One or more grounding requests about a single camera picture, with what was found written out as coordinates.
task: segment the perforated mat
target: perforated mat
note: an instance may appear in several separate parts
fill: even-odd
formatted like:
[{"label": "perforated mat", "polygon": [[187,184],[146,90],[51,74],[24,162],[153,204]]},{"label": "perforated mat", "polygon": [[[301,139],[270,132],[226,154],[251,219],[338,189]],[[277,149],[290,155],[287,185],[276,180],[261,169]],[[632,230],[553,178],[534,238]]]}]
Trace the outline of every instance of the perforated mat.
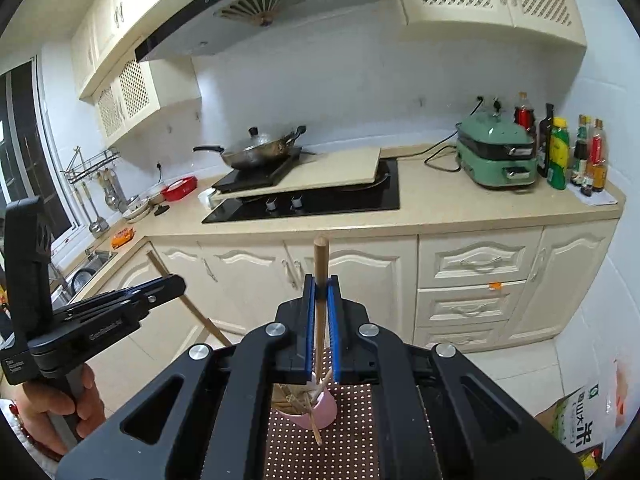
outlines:
[{"label": "perforated mat", "polygon": [[[331,364],[324,349],[322,375]],[[378,442],[373,425],[371,389],[367,385],[329,383],[338,404],[334,422],[313,433],[271,411],[264,465],[265,480],[378,480]]]}]

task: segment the human hand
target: human hand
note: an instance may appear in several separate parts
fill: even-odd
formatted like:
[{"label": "human hand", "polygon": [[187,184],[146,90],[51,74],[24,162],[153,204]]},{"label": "human hand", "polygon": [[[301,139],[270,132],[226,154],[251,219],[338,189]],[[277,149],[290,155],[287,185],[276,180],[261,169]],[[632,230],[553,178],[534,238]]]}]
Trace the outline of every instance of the human hand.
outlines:
[{"label": "human hand", "polygon": [[53,428],[47,412],[55,415],[71,415],[78,412],[80,422],[76,431],[86,438],[105,420],[104,403],[95,385],[94,371],[87,364],[82,366],[84,392],[77,405],[64,393],[37,381],[21,384],[15,393],[15,405],[20,413],[24,429],[40,444],[64,455],[68,449]]}]

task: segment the metal bolt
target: metal bolt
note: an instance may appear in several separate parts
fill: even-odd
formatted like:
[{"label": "metal bolt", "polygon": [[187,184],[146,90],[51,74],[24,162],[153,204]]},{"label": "metal bolt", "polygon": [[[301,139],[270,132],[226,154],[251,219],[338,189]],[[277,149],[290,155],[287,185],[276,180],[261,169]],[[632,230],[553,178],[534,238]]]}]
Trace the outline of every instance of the metal bolt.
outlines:
[{"label": "metal bolt", "polygon": [[364,337],[375,337],[380,333],[380,329],[373,323],[365,323],[360,326],[358,332],[360,332],[360,335],[363,335]]},{"label": "metal bolt", "polygon": [[282,323],[269,323],[264,331],[271,336],[282,335],[287,331]]},{"label": "metal bolt", "polygon": [[436,354],[440,357],[453,357],[456,354],[456,347],[451,343],[440,343],[436,346]]},{"label": "metal bolt", "polygon": [[209,347],[207,345],[194,345],[189,348],[189,357],[194,361],[204,359],[209,355]]}]

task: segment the cutting board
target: cutting board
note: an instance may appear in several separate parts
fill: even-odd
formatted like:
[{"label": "cutting board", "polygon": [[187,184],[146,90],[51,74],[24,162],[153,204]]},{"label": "cutting board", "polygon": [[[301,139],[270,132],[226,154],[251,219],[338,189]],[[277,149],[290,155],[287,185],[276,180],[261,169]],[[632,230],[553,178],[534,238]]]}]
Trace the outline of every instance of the cutting board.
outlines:
[{"label": "cutting board", "polygon": [[343,152],[300,155],[298,164],[276,186],[217,192],[217,198],[240,198],[299,189],[370,184],[376,179],[380,148],[358,148]]}]

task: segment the green bottle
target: green bottle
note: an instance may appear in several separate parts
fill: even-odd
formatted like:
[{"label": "green bottle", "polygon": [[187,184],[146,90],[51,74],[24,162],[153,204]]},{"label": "green bottle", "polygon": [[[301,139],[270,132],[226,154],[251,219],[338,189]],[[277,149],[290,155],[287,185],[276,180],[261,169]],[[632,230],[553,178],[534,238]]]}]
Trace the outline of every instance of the green bottle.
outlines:
[{"label": "green bottle", "polygon": [[566,188],[566,170],[569,164],[569,132],[566,120],[562,117],[554,118],[551,130],[551,148],[549,149],[549,171],[546,181],[556,189]]}]

